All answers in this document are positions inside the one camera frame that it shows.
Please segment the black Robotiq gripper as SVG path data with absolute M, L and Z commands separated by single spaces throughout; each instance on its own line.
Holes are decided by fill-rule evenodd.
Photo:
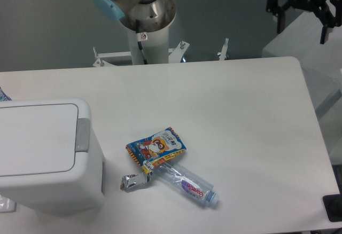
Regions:
M 341 26 L 341 0 L 329 0 L 335 7 L 335 15 L 329 9 L 326 0 L 287 0 L 282 6 L 278 0 L 267 0 L 266 11 L 277 19 L 277 33 L 285 28 L 285 12 L 290 8 L 313 11 L 322 24 L 320 44 L 328 39 L 328 29 Z

